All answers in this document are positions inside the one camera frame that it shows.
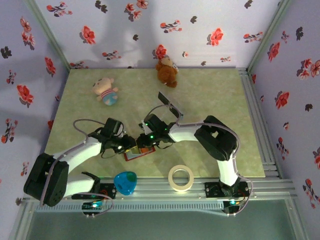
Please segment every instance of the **pink plush toy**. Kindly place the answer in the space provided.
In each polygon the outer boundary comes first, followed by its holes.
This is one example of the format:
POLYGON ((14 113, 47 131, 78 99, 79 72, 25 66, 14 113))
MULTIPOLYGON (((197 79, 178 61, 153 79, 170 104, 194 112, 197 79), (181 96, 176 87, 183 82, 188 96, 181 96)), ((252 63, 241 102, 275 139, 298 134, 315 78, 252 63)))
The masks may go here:
POLYGON ((93 84, 92 91, 98 96, 96 99, 98 101, 103 101, 106 105, 113 105, 117 102, 118 96, 117 91, 118 88, 112 88, 111 84, 114 82, 113 78, 104 77, 99 79, 93 84))

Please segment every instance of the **teddy bear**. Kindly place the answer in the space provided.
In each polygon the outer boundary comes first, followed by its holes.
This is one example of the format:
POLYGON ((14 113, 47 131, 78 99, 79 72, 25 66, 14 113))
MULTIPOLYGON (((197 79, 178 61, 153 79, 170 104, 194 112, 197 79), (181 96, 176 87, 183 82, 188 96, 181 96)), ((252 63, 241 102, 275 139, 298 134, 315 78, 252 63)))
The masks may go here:
POLYGON ((117 102, 118 96, 117 91, 118 88, 112 88, 111 84, 114 82, 113 78, 101 78, 96 81, 92 86, 92 91, 97 94, 97 101, 103 101, 106 105, 113 105, 117 102))
POLYGON ((179 70, 168 56, 159 59, 158 64, 155 65, 155 69, 158 71, 158 79, 163 84, 171 88, 177 86, 176 74, 179 70))

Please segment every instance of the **floral wallpaper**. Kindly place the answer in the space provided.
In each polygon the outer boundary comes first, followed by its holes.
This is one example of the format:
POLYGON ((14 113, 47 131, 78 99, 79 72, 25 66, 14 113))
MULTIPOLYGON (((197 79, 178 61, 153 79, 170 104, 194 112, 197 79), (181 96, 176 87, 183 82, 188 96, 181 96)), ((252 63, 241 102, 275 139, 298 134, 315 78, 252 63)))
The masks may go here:
POLYGON ((313 240, 320 236, 319 9, 318 0, 292 1, 251 71, 283 177, 293 180, 313 240))
MULTIPOLYGON (((59 14, 64 7, 53 8, 59 14)), ((23 0, 2 2, 0 14, 5 19, 0 29, 7 29, 0 36, 0 239, 6 240, 29 170, 48 140, 68 72, 23 0)))
POLYGON ((246 68, 280 2, 34 1, 71 68, 154 68, 159 51, 178 67, 246 68))

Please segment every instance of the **roll of tape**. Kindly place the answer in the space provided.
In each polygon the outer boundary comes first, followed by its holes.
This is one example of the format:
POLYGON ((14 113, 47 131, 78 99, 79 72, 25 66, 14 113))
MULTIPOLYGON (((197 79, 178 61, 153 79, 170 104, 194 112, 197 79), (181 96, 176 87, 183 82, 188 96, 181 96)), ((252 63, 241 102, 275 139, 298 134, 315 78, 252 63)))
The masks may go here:
POLYGON ((177 166, 174 166, 173 168, 171 168, 170 171, 169 171, 169 175, 168 175, 169 184, 173 188, 173 190, 175 190, 177 192, 185 192, 185 191, 189 190, 192 187, 192 185, 194 184, 194 180, 195 180, 194 174, 192 173, 191 169, 189 167, 187 167, 187 166, 177 165, 177 166), (188 173, 189 182, 186 185, 179 186, 179 185, 174 183, 173 175, 177 171, 185 171, 185 172, 188 173))

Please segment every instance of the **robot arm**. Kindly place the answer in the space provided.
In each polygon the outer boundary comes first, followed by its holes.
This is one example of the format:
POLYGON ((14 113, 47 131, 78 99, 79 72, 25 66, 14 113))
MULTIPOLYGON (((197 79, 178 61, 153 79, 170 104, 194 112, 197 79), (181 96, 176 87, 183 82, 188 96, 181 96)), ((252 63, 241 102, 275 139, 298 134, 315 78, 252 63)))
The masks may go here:
POLYGON ((124 127, 120 121, 108 118, 104 127, 90 133, 81 144, 54 155, 46 153, 39 155, 23 190, 40 200, 46 189, 49 169, 56 162, 43 200, 44 204, 53 207, 66 196, 79 192, 99 192, 100 179, 97 176, 88 172, 74 177, 69 177, 68 174, 87 159, 106 149, 113 149, 116 154, 122 154, 135 146, 145 148, 158 146, 160 142, 173 144, 181 141, 198 141, 217 160, 221 190, 226 196, 232 196, 240 181, 233 166, 233 151, 237 146, 237 140, 229 131, 210 125, 227 128, 213 116, 208 116, 203 122, 196 124, 177 125, 172 122, 167 125, 156 115, 150 114, 140 125, 144 133, 135 140, 127 134, 123 135, 124 127))

